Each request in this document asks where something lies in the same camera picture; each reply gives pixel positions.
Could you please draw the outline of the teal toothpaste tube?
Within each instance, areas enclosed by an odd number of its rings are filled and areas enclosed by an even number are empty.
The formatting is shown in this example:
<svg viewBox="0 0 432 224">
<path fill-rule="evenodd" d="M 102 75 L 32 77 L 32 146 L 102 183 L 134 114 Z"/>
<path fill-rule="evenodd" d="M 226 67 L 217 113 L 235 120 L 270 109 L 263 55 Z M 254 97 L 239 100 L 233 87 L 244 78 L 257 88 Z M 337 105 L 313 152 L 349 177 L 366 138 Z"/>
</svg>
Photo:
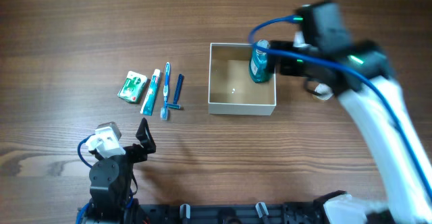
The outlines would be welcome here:
<svg viewBox="0 0 432 224">
<path fill-rule="evenodd" d="M 151 116 L 153 114 L 153 109 L 155 106 L 157 91 L 159 87 L 160 75 L 161 71 L 159 69 L 155 69 L 151 78 L 151 83 L 144 98 L 142 108 L 140 110 L 140 113 L 143 115 Z"/>
</svg>

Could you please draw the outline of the teal mouthwash bottle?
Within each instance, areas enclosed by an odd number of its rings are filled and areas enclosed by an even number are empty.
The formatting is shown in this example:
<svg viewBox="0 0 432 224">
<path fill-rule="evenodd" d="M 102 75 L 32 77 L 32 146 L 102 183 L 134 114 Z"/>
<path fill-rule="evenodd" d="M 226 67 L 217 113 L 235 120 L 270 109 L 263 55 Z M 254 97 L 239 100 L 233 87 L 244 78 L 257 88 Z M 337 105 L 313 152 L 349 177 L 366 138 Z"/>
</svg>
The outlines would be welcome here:
<svg viewBox="0 0 432 224">
<path fill-rule="evenodd" d="M 267 71 L 267 54 L 258 49 L 252 50 L 252 56 L 249 63 L 249 73 L 252 81 L 255 83 L 264 83 L 269 81 L 270 73 Z"/>
</svg>

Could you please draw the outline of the white lotion tube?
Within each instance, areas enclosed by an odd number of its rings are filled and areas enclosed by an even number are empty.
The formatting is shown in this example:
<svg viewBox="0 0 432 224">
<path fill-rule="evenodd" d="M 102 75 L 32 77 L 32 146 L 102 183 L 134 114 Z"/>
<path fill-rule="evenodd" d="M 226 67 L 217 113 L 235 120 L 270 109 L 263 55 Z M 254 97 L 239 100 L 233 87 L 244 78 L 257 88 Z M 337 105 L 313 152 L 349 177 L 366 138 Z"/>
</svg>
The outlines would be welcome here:
<svg viewBox="0 0 432 224">
<path fill-rule="evenodd" d="M 318 84 L 313 96 L 321 101 L 327 101 L 333 96 L 332 89 L 326 84 Z"/>
</svg>

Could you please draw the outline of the green soap box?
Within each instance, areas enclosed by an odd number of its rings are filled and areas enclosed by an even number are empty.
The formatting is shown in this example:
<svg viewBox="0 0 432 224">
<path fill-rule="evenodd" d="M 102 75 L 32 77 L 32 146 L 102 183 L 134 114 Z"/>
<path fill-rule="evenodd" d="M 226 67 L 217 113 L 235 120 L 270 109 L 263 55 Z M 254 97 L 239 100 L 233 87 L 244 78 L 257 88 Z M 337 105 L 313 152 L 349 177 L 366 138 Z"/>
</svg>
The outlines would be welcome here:
<svg viewBox="0 0 432 224">
<path fill-rule="evenodd" d="M 129 71 L 117 96 L 128 103 L 139 103 L 139 99 L 147 81 L 148 78 L 145 75 Z"/>
</svg>

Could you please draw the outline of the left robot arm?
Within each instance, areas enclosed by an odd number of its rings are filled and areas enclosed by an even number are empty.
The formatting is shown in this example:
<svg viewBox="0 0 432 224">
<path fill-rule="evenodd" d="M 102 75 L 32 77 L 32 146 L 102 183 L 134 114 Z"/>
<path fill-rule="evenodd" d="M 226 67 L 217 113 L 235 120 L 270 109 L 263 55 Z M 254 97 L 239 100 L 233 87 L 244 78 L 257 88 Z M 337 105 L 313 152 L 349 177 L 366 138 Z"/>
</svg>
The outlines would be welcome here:
<svg viewBox="0 0 432 224">
<path fill-rule="evenodd" d="M 119 143 L 121 136 L 117 124 L 112 121 L 99 125 L 94 134 L 79 143 L 80 159 L 83 160 L 81 146 L 86 145 L 97 161 L 93 165 L 84 163 L 90 167 L 91 198 L 78 211 L 76 224 L 150 222 L 131 185 L 137 184 L 134 164 L 146 161 L 149 154 L 156 152 L 155 141 L 145 118 L 136 132 L 138 144 L 123 147 Z"/>
</svg>

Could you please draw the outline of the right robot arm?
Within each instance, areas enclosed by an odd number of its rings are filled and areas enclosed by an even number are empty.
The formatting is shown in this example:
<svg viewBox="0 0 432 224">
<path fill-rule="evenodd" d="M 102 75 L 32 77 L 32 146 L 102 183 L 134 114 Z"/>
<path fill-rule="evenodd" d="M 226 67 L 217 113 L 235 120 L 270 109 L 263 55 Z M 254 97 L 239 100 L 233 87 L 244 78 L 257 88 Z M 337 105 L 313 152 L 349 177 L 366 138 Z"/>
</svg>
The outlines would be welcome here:
<svg viewBox="0 0 432 224">
<path fill-rule="evenodd" d="M 269 67 L 330 88 L 375 160 L 387 201 L 368 201 L 344 191 L 318 199 L 326 223 L 430 223 L 431 163 L 410 120 L 402 87 L 383 49 L 354 42 L 337 3 L 301 7 L 284 21 L 300 27 L 301 44 L 271 41 Z"/>
</svg>

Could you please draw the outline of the blue white toothbrush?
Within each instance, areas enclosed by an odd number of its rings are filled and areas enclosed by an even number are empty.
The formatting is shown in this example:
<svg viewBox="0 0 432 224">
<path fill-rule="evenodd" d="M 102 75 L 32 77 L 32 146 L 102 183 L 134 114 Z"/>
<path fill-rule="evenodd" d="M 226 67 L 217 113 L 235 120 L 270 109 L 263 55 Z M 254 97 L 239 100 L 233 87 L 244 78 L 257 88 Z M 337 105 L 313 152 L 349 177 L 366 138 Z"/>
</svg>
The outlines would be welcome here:
<svg viewBox="0 0 432 224">
<path fill-rule="evenodd" d="M 163 86 L 163 107 L 161 108 L 161 119 L 163 121 L 166 121 L 168 118 L 168 98 L 169 98 L 169 81 L 170 81 L 170 74 L 171 74 L 171 64 L 170 62 L 167 62 L 165 64 L 165 81 Z"/>
</svg>

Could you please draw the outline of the blue disposable razor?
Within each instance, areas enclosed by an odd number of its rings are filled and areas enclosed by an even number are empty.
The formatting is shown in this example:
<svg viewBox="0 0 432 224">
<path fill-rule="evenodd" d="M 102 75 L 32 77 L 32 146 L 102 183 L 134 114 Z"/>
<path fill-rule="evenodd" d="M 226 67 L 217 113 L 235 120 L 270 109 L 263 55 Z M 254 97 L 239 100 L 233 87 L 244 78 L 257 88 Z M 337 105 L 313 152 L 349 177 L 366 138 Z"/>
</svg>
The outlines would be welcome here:
<svg viewBox="0 0 432 224">
<path fill-rule="evenodd" d="M 178 104 L 178 101 L 180 99 L 180 93 L 181 93 L 183 81 L 184 81 L 184 76 L 182 74 L 180 74 L 178 76 L 178 81 L 177 81 L 176 88 L 175 88 L 175 94 L 174 94 L 173 102 L 167 103 L 168 108 L 178 109 L 178 110 L 180 110 L 182 108 L 182 106 L 180 104 Z"/>
</svg>

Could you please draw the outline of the white square cardboard box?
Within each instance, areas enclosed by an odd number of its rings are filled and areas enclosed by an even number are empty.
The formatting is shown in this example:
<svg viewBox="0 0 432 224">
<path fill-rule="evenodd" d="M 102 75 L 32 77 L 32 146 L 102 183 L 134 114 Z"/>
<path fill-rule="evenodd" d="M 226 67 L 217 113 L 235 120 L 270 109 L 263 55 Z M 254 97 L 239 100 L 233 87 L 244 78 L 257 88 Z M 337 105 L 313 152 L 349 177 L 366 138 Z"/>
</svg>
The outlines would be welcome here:
<svg viewBox="0 0 432 224">
<path fill-rule="evenodd" d="M 211 43 L 209 53 L 210 114 L 271 115 L 277 105 L 276 75 L 264 83 L 249 74 L 252 47 L 244 43 Z"/>
</svg>

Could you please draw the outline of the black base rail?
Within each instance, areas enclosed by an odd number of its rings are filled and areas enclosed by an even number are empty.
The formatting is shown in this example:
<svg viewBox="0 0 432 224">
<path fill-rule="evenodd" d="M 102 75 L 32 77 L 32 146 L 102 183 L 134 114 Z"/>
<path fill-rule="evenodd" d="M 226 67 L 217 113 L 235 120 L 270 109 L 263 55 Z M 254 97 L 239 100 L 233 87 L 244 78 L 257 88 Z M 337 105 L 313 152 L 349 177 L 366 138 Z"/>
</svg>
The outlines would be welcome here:
<svg viewBox="0 0 432 224">
<path fill-rule="evenodd" d="M 77 223 L 221 223 L 222 218 L 237 218 L 241 223 L 324 223 L 324 214 L 312 202 L 285 202 L 247 205 L 142 204 L 132 207 L 117 219 L 97 215 L 88 207 L 79 210 Z"/>
</svg>

